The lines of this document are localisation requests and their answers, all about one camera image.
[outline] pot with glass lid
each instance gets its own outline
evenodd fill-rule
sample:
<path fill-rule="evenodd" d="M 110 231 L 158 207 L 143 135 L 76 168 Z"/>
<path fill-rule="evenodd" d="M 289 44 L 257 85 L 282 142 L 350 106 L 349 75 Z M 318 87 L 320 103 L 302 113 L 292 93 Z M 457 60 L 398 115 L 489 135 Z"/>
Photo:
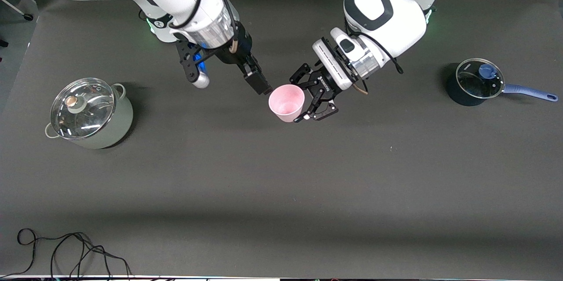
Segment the pot with glass lid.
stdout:
<path fill-rule="evenodd" d="M 45 127 L 45 135 L 89 149 L 117 143 L 133 121 L 133 108 L 125 93 L 123 85 L 109 85 L 96 78 L 70 83 L 51 106 L 51 122 Z"/>

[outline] dark gray tabletop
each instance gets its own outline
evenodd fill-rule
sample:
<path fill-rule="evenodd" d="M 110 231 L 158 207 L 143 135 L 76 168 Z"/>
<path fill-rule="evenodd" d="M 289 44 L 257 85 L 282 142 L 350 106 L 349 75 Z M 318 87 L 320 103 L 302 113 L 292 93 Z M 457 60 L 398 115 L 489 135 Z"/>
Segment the dark gray tabletop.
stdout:
<path fill-rule="evenodd" d="M 342 0 L 232 1 L 276 86 L 343 26 Z M 404 75 L 387 65 L 340 113 L 284 124 L 235 66 L 210 60 L 195 89 L 134 3 L 42 3 L 0 127 L 0 273 L 27 264 L 15 236 L 29 226 L 84 231 L 135 274 L 562 279 L 563 102 L 463 107 L 443 89 L 445 65 L 481 57 L 563 95 L 557 0 L 436 6 Z M 44 136 L 52 100 L 83 77 L 128 88 L 135 121 L 115 147 Z M 52 246 L 30 273 L 48 273 Z M 64 273 L 78 248 L 58 256 Z"/>

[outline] pink plastic cup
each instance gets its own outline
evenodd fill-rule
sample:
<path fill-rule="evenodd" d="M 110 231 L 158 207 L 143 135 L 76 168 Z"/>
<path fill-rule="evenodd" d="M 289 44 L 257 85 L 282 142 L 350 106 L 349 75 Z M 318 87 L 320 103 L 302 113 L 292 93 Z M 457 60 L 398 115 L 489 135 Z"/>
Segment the pink plastic cup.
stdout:
<path fill-rule="evenodd" d="M 270 94 L 268 104 L 270 110 L 286 123 L 291 123 L 296 119 L 303 109 L 305 103 L 305 93 L 297 85 L 286 84 L 274 90 Z"/>

